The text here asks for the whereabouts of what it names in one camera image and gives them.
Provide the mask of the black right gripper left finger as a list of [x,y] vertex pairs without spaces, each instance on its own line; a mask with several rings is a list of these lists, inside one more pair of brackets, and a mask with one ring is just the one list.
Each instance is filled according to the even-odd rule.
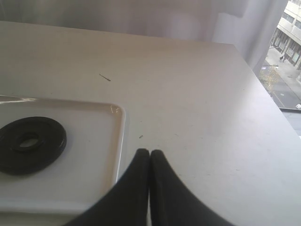
[[138,149],[118,182],[67,226],[145,226],[148,211],[150,153]]

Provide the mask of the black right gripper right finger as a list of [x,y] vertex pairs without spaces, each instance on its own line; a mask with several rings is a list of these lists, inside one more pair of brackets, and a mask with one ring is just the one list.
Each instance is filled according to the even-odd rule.
[[164,153],[150,155],[150,215],[153,226],[230,226],[179,179]]

